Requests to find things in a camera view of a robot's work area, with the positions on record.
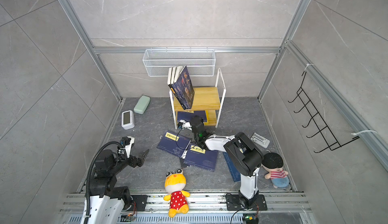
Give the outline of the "yellow cartoon book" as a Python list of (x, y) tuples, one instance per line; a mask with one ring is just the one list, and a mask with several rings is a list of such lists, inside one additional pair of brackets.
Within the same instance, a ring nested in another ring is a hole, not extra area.
[(205, 126), (216, 126), (217, 116), (216, 111), (214, 110), (205, 110), (207, 115), (207, 122), (204, 123)]

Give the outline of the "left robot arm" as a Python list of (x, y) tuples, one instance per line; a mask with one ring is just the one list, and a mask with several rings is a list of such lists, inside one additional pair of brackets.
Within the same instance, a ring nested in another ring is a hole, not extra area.
[(93, 157), (86, 176), (82, 224), (115, 224), (122, 212), (131, 212), (127, 217), (135, 219), (138, 211), (145, 211), (147, 195), (132, 196), (127, 186), (116, 186), (116, 176), (128, 166), (143, 166), (149, 153), (147, 149), (140, 157), (131, 155), (133, 144), (132, 138), (123, 137), (104, 144)]

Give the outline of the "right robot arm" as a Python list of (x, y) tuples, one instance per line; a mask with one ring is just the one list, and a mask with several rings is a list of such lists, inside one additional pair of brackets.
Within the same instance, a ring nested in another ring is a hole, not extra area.
[(196, 145), (205, 150), (226, 152), (234, 167), (240, 173), (238, 208), (251, 209), (256, 206), (259, 190), (258, 173), (264, 154), (244, 133), (232, 136), (219, 136), (205, 129), (203, 119), (195, 116), (189, 122), (181, 122), (182, 129), (189, 129), (194, 134)]

